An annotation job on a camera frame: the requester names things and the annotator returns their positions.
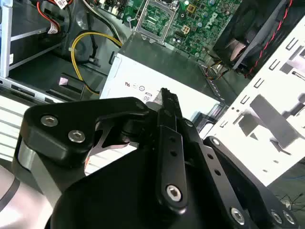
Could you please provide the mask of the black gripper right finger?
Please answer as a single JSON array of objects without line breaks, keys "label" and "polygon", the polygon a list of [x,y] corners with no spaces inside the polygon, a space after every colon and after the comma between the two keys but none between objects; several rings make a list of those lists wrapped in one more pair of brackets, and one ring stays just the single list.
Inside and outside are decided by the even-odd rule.
[{"label": "black gripper right finger", "polygon": [[219,229],[296,229],[298,222],[278,198],[217,138],[202,140],[187,119],[178,121],[187,152],[202,170]]}]

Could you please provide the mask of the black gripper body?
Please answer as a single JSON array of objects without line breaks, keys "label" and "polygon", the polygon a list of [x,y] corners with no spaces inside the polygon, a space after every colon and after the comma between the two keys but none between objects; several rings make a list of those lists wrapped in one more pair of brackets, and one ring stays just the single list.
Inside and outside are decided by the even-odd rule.
[{"label": "black gripper body", "polygon": [[207,171],[185,165],[186,212],[175,215],[156,198],[156,156],[136,150],[70,186],[51,217],[53,229],[229,229]]}]

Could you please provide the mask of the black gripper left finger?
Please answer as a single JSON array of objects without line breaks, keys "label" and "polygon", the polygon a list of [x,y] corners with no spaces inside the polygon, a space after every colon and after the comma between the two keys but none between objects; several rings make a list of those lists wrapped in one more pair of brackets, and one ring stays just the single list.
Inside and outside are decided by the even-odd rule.
[{"label": "black gripper left finger", "polygon": [[156,198],[183,214],[188,191],[183,119],[178,98],[160,90],[159,109],[135,97],[36,105],[26,110],[17,143],[17,161],[56,206],[79,180],[136,150],[156,156]]}]

